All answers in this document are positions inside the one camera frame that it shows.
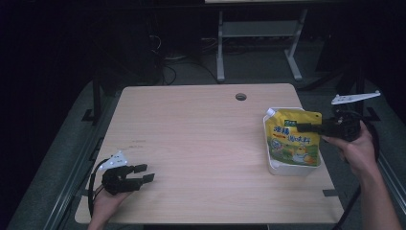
wooden table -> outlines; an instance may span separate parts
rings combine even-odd
[[[246,95],[238,101],[236,94]],[[332,223],[343,213],[326,165],[307,177],[267,168],[262,118],[268,107],[301,107],[290,84],[128,87],[97,162],[122,150],[128,165],[155,173],[112,222]],[[102,181],[102,172],[96,185]],[[90,221],[87,197],[76,221]]]

yellow snack bag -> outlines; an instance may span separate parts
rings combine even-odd
[[[320,135],[316,132],[298,132],[296,124],[320,125],[321,113],[270,108],[265,119],[266,141],[272,159],[289,165],[320,165]]]

white container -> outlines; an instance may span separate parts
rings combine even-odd
[[[271,118],[279,109],[281,108],[288,108],[288,109],[300,109],[299,107],[276,107],[276,108],[269,108],[266,112],[266,116],[263,118],[263,130],[265,136],[265,144],[266,144],[266,155],[268,158],[268,169],[274,175],[299,175],[299,176],[307,176],[312,171],[317,169],[319,166],[305,166],[305,165],[289,165],[285,164],[281,161],[275,160],[272,158],[271,154],[269,153],[269,145],[266,136],[266,125],[265,122]]]

gray carpet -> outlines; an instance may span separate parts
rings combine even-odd
[[[293,80],[289,66],[284,57],[283,44],[277,44],[264,51],[249,51],[243,54],[229,54],[224,57],[226,81],[224,84],[240,83],[291,83],[295,87],[305,86],[327,73],[316,73],[315,66],[318,61],[322,42],[302,42],[298,46],[295,55],[298,66],[304,80]],[[181,59],[168,63],[175,70],[176,79],[174,85],[192,84],[216,84],[215,78],[215,54],[210,53],[202,56],[200,60],[193,58]],[[167,81],[174,78],[174,72],[164,68]],[[298,92],[303,108],[310,111],[320,111],[325,117],[331,116],[330,101],[335,96],[334,86],[338,79],[322,85],[308,92]],[[366,82],[366,92],[374,92],[375,85]],[[79,197],[87,181],[91,161],[88,159],[97,154],[97,145],[108,128],[114,108],[120,98],[120,92],[116,97],[102,96],[102,118],[96,126],[90,122],[83,122],[81,118],[84,112],[92,108],[92,85],[91,82],[82,90],[73,105],[64,124],[60,128],[54,143],[50,147],[41,168],[36,174],[29,191],[25,194],[18,207],[9,229],[43,229],[45,225],[54,222],[57,229],[86,229],[86,225],[75,222],[75,212],[79,204]],[[406,136],[405,125],[396,117],[388,107],[384,95],[368,100],[365,107],[372,107],[381,119],[374,122],[380,134],[382,154],[388,160],[400,183],[406,182],[406,143],[402,137]],[[326,161],[331,179],[339,194],[343,207],[346,207],[352,193],[357,188],[357,181],[351,174],[349,166],[344,164],[336,153],[336,149],[329,144],[321,144],[321,152]],[[72,169],[78,159],[87,159],[79,169]],[[55,205],[63,196],[65,182],[68,178],[77,175],[71,185],[74,192],[68,195],[70,202],[60,205],[55,210]],[[395,202],[395,208],[401,219],[402,225],[406,226],[406,216],[403,210]],[[54,213],[60,213],[60,218],[50,219]],[[306,225],[279,225],[265,226],[267,229],[331,229],[332,224],[306,224]],[[106,229],[151,229],[151,226],[109,224]],[[214,226],[189,226],[190,229],[224,229]],[[361,217],[359,200],[351,211],[343,229],[361,229]]]

human arm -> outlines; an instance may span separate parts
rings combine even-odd
[[[401,229],[382,174],[375,161],[372,136],[361,122],[360,137],[352,142],[333,137],[323,137],[340,149],[341,157],[348,160],[350,168],[361,186],[361,212],[364,229]]]
[[[87,229],[102,230],[110,218],[117,212],[123,201],[131,194],[132,192],[111,195],[103,186],[100,186],[96,190],[93,216]]]

